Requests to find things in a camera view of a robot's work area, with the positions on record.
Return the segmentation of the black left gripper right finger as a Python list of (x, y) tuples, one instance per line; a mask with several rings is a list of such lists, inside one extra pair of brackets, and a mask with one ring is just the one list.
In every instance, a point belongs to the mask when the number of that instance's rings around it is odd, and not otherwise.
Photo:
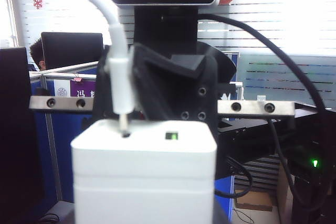
[(231, 224), (226, 212), (216, 198), (214, 199), (214, 224)]

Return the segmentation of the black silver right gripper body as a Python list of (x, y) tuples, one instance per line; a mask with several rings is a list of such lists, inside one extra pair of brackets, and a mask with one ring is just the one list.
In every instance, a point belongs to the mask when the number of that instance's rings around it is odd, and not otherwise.
[[(126, 115), (134, 119), (145, 118), (144, 113), (138, 107), (134, 91), (132, 78), (132, 47), (133, 46), (130, 47), (129, 56), (124, 59), (109, 58), (109, 50), (104, 66), (105, 72), (110, 76), (112, 106), (113, 113), (116, 114), (116, 119), (122, 115)], [(293, 102), (221, 100), (219, 98), (221, 94), (234, 91), (235, 88), (229, 84), (229, 78), (221, 78), (218, 76), (218, 66), (220, 64), (226, 66), (228, 68), (229, 75), (234, 73), (235, 66), (229, 59), (224, 58), (218, 51), (202, 51), (200, 54), (213, 56), (217, 62), (217, 116), (224, 115), (229, 118), (253, 119), (294, 116), (295, 106)], [(59, 112), (91, 114), (93, 117), (94, 97), (31, 96), (29, 108), (35, 111), (48, 113)]]

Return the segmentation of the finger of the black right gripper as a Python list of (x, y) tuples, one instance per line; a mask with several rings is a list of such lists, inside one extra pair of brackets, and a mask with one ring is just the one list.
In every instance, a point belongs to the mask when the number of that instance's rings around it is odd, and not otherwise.
[(96, 71), (96, 90), (93, 101), (93, 119), (115, 119), (111, 98), (110, 76), (104, 66), (110, 47), (104, 47)]
[(150, 121), (190, 120), (217, 129), (217, 62), (205, 54), (160, 53), (135, 43), (132, 78), (136, 100)]

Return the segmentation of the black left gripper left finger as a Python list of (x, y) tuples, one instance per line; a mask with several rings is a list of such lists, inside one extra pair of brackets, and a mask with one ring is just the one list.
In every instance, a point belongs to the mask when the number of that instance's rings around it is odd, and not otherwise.
[(59, 224), (74, 224), (75, 214), (73, 207), (61, 208), (59, 212)]

